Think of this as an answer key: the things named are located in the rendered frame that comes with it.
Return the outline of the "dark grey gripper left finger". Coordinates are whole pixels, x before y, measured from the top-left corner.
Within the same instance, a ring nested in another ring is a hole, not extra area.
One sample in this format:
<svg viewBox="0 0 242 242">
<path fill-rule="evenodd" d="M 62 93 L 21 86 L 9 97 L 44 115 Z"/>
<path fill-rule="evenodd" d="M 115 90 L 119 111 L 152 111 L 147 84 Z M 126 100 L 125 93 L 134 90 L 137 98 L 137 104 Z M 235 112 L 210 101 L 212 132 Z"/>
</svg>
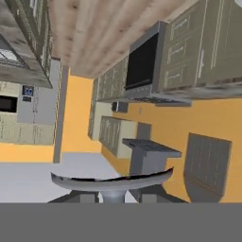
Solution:
<svg viewBox="0 0 242 242">
<path fill-rule="evenodd" d="M 99 203 L 97 192 L 80 192 L 72 191 L 70 194 L 66 194 L 59 198 L 50 200 L 50 203 Z"/>
</svg>

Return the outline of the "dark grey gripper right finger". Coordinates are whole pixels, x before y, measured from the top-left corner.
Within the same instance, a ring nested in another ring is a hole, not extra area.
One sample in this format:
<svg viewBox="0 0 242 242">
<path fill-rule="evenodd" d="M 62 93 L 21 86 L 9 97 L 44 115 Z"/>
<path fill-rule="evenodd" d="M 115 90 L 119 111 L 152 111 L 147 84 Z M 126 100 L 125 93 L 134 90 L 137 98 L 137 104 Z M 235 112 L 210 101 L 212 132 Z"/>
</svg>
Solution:
<svg viewBox="0 0 242 242">
<path fill-rule="evenodd" d="M 139 203 L 185 203 L 185 200 L 168 194 L 160 184 L 132 189 L 130 193 Z"/>
</svg>

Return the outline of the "small grey counter appliance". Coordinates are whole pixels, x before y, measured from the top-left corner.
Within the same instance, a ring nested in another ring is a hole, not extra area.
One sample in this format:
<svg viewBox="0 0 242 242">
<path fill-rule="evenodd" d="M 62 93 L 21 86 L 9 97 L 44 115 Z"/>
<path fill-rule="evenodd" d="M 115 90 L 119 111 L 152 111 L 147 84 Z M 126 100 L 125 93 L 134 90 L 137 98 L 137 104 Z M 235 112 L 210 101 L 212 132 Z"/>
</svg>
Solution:
<svg viewBox="0 0 242 242">
<path fill-rule="evenodd" d="M 126 113 L 128 111 L 129 104 L 126 102 L 116 101 L 112 103 L 112 111 L 113 112 L 123 112 Z"/>
</svg>

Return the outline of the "grey extractor hood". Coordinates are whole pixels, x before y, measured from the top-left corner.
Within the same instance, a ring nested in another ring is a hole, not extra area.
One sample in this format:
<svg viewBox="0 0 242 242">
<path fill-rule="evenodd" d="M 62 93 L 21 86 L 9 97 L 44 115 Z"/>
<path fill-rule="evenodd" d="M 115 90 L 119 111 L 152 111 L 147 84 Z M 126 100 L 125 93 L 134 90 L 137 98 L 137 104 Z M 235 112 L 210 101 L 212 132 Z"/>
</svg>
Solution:
<svg viewBox="0 0 242 242">
<path fill-rule="evenodd" d="M 180 158 L 182 156 L 180 151 L 151 140 L 126 138 L 123 140 L 123 144 L 131 149 L 131 175 L 165 171 L 168 158 Z"/>
</svg>

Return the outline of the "cream cupboards around fridge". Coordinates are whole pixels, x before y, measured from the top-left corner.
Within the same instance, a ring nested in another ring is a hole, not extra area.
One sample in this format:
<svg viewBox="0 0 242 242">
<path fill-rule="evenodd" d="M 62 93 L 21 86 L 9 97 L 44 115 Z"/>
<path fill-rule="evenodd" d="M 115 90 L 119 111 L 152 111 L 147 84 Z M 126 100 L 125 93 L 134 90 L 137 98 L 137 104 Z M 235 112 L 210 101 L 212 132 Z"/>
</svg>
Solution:
<svg viewBox="0 0 242 242">
<path fill-rule="evenodd" d="M 19 97 L 17 83 L 0 81 L 0 95 Z M 27 124 L 17 122 L 17 112 L 0 112 L 0 142 L 18 145 L 51 146 L 54 141 L 54 129 L 50 125 Z"/>
</svg>

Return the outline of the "grey hob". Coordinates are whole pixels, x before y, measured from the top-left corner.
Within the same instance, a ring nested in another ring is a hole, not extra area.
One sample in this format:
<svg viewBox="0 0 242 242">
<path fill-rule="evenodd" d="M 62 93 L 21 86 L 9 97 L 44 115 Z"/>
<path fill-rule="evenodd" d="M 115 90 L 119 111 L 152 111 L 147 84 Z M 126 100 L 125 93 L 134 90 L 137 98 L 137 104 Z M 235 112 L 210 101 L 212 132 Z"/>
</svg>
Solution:
<svg viewBox="0 0 242 242">
<path fill-rule="evenodd" d="M 189 99 L 177 99 L 174 97 L 164 97 L 163 95 L 140 95 L 131 97 L 134 102 L 152 103 L 161 107 L 190 107 L 192 101 Z"/>
</svg>

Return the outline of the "grey fridge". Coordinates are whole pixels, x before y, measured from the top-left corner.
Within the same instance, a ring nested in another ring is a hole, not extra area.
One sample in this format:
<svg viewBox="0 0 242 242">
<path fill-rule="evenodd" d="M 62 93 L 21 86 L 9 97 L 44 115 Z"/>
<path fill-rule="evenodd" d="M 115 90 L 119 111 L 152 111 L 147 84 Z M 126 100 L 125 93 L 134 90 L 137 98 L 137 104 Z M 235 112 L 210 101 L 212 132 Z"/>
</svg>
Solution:
<svg viewBox="0 0 242 242">
<path fill-rule="evenodd" d="M 61 73 L 61 61 L 51 60 L 50 81 L 53 88 L 22 85 L 17 104 L 17 122 L 53 126 Z"/>
</svg>

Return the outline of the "olive green cupboards beside oven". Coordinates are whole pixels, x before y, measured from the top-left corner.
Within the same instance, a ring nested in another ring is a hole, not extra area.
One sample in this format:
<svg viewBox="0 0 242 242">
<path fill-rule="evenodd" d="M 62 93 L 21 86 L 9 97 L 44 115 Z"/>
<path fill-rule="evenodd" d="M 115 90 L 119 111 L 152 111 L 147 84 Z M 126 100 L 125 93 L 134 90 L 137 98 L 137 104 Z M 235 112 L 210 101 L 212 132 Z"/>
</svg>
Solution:
<svg viewBox="0 0 242 242">
<path fill-rule="evenodd" d="M 125 57 L 98 78 L 97 100 L 119 98 L 124 93 L 129 57 Z"/>
</svg>

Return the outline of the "black microwave oven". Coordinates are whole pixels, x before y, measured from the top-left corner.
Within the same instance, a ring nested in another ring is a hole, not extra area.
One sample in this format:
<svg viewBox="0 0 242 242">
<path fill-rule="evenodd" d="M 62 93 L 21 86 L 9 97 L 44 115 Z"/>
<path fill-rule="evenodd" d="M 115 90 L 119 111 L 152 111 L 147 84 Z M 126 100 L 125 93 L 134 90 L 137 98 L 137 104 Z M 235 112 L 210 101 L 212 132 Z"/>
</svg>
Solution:
<svg viewBox="0 0 242 242">
<path fill-rule="evenodd" d="M 17 112 L 18 98 L 0 95 L 0 112 Z"/>
</svg>

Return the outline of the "oven with black door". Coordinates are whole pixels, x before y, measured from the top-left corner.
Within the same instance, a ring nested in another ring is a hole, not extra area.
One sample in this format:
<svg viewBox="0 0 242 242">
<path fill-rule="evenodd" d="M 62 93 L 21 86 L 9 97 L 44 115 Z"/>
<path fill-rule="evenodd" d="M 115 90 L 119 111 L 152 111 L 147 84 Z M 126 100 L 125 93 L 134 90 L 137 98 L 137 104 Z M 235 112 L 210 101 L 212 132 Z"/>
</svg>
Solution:
<svg viewBox="0 0 242 242">
<path fill-rule="evenodd" d="M 163 56 L 167 23 L 158 21 L 130 46 L 125 93 L 151 87 Z"/>
</svg>

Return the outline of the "olive green base cupboards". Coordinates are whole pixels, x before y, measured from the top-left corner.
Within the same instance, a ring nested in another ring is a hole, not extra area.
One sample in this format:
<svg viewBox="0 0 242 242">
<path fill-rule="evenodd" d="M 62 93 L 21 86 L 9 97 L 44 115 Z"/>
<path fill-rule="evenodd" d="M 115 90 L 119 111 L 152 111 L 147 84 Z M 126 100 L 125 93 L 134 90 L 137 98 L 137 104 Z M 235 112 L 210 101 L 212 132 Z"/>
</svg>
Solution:
<svg viewBox="0 0 242 242">
<path fill-rule="evenodd" d="M 159 90 L 242 95 L 242 0 L 198 0 L 167 25 Z"/>
</svg>

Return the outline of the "olive green island cupboards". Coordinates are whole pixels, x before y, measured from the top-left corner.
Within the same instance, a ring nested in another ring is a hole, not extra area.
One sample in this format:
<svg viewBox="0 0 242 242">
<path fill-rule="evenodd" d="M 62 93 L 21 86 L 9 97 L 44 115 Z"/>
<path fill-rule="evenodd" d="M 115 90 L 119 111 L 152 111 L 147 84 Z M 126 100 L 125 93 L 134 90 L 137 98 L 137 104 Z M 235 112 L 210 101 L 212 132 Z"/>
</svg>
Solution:
<svg viewBox="0 0 242 242">
<path fill-rule="evenodd" d="M 52 89 L 47 0 L 0 0 L 0 81 Z"/>
</svg>

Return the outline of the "grey wall cupboard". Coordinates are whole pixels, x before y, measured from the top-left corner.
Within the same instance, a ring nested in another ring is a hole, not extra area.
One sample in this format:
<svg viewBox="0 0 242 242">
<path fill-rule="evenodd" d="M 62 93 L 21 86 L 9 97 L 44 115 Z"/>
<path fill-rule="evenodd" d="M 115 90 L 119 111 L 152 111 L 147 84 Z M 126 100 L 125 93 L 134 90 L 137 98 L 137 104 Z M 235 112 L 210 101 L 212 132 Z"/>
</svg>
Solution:
<svg viewBox="0 0 242 242">
<path fill-rule="evenodd" d="M 192 202 L 220 202 L 225 192 L 231 149 L 229 140 L 188 135 L 183 178 Z"/>
</svg>

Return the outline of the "olive green wall cupboards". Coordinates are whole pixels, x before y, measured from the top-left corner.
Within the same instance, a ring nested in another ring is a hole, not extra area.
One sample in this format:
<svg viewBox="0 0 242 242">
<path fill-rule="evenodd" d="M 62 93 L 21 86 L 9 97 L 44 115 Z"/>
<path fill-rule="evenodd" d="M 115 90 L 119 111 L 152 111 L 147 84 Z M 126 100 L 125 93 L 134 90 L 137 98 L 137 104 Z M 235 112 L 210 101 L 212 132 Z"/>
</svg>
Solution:
<svg viewBox="0 0 242 242">
<path fill-rule="evenodd" d="M 136 137 L 136 122 L 112 116 L 102 116 L 99 141 L 116 158 L 129 159 L 131 149 L 123 144 L 123 139 Z"/>
</svg>

